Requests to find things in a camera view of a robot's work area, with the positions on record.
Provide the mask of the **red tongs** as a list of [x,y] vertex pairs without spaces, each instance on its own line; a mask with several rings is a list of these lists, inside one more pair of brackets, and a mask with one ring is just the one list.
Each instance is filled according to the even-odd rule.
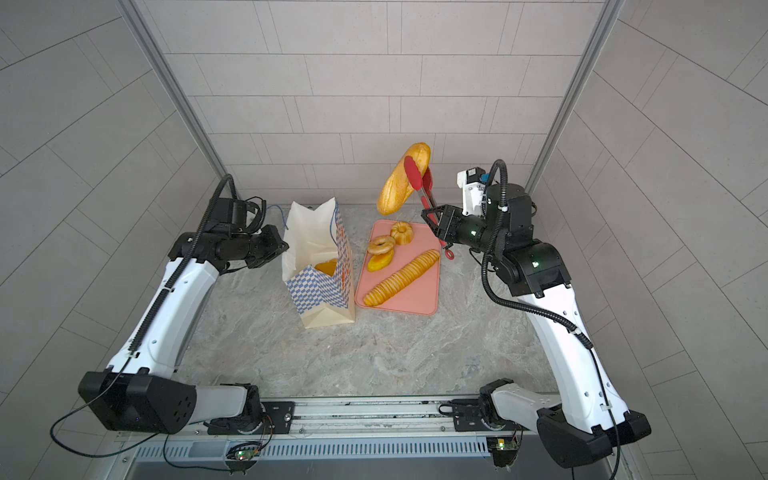
[[431,193],[433,181],[430,169],[426,168],[423,172],[421,172],[414,158],[411,155],[407,155],[404,160],[404,170],[406,172],[409,185],[419,194],[419,198],[424,207],[424,212],[426,213],[425,222],[430,226],[430,229],[439,239],[445,257],[448,260],[453,260],[454,253],[450,250],[449,245],[441,237],[439,237],[437,233],[440,213],[436,210],[437,205]]

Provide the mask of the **small twisted bread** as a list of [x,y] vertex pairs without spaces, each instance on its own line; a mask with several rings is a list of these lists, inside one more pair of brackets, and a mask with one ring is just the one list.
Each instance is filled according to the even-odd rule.
[[407,245],[413,240],[414,231],[410,223],[398,221],[392,225],[390,236],[397,245]]

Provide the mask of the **checkered paper bag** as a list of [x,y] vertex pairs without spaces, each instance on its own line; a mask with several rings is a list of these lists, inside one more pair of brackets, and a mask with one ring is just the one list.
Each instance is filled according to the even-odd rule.
[[305,328],[356,320],[351,247],[337,200],[311,209],[294,202],[287,217],[282,279]]

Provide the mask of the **long oval bread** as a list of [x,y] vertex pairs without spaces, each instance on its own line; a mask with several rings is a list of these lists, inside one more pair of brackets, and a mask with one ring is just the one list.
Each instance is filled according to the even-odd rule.
[[404,168],[407,157],[414,160],[421,176],[424,176],[431,160],[431,148],[426,143],[415,143],[402,156],[380,192],[377,210],[381,215],[397,212],[414,192]]

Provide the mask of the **jam-filled ridged bread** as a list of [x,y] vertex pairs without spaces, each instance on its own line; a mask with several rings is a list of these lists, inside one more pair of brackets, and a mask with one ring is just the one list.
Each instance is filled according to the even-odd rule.
[[336,272],[337,262],[338,260],[334,258],[325,262],[317,263],[314,266],[314,269],[327,276],[332,277]]

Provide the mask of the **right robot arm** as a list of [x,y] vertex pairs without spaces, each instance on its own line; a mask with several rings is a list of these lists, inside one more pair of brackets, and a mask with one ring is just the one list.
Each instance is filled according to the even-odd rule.
[[481,283],[490,300],[531,321],[556,380],[555,395],[501,379],[480,391],[483,421],[514,422],[537,434],[563,468],[592,464],[647,437],[646,416],[629,409],[603,368],[579,314],[562,255],[535,238],[535,205],[518,185],[485,187],[471,213],[443,205],[424,211],[435,236],[481,254]]

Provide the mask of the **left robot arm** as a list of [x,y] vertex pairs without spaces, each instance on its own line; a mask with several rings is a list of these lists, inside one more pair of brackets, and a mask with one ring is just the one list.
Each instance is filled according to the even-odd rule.
[[169,252],[165,276],[128,341],[78,393],[111,431],[175,434],[204,423],[213,435],[252,433],[265,422],[251,384],[195,386],[173,380],[217,279],[233,261],[259,268],[285,252],[278,229],[183,233]]

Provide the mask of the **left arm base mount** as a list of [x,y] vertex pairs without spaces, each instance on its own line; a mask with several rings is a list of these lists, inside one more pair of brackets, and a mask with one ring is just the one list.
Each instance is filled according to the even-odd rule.
[[284,435],[290,432],[295,408],[295,402],[267,401],[261,404],[258,420],[241,415],[205,421],[203,425],[209,435]]

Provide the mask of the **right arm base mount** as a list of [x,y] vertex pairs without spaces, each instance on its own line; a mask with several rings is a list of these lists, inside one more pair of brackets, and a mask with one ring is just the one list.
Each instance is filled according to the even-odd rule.
[[502,419],[485,397],[449,400],[438,407],[438,412],[452,419],[457,432],[526,431],[524,426]]

